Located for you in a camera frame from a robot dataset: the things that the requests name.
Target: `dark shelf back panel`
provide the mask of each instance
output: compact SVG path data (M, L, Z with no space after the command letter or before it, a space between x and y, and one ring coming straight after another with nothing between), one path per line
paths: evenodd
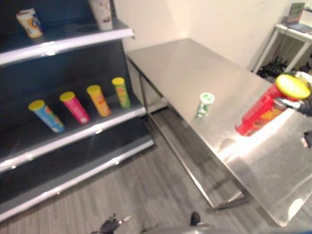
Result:
M57 113L65 108L59 96L66 91L73 91L82 105L91 101L86 88L92 84L100 85L105 96L113 95L111 80L119 76L130 90L120 40L2 67L0 131L38 119L28 110L36 99Z
M113 0L112 15L116 16ZM34 8L43 27L67 22L95 22L88 0L1 0L0 35L23 31L15 18L21 9Z

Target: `label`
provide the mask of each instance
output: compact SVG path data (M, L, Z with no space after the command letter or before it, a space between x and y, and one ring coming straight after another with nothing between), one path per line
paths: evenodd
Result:
M264 112L259 119L257 119L252 128L246 133L247 136L251 136L261 128L263 128L267 123L271 120L275 119L279 116L285 109L281 109L281 107L274 105L274 107L266 112Z

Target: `orange chip canister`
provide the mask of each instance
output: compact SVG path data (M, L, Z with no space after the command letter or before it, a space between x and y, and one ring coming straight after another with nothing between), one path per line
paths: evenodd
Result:
M90 95L93 104L96 106L96 109L101 116L106 117L111 114L111 110L107 105L99 85L90 85L87 88L87 93Z
M125 79L122 77L115 77L112 79L112 84L115 87L120 105L122 108L129 108L130 107L130 100L127 92L127 88L125 85Z

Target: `paper cup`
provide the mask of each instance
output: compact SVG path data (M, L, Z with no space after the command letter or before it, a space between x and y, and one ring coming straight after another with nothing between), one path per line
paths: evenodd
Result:
M34 17L35 20L36 20L36 24L38 25L39 29L42 31L42 25L41 25L41 23L40 23L40 21L39 21L39 19L38 19L38 16L37 16L36 11L35 11L34 8L22 9L22 10L20 10L19 12L20 12L20 13L30 13L30 14L32 14L33 17Z
M99 30L111 30L113 28L111 5L109 0L89 0L94 18L96 18Z
M42 31L38 25L38 19L32 13L17 13L16 19L22 25L30 38L38 38L42 36Z

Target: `gray floor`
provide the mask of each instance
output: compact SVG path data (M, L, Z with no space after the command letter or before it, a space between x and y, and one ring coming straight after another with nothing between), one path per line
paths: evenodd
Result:
M205 153L200 143L169 110L155 114L213 202L221 202L235 186ZM216 228L237 233L311 229L309 199L287 228L270 227L249 204L209 213L207 204L154 126L156 145L114 170L96 177L0 224L0 234L88 234L112 213L131 215L116 234L138 234L142 228L185 226L192 211Z

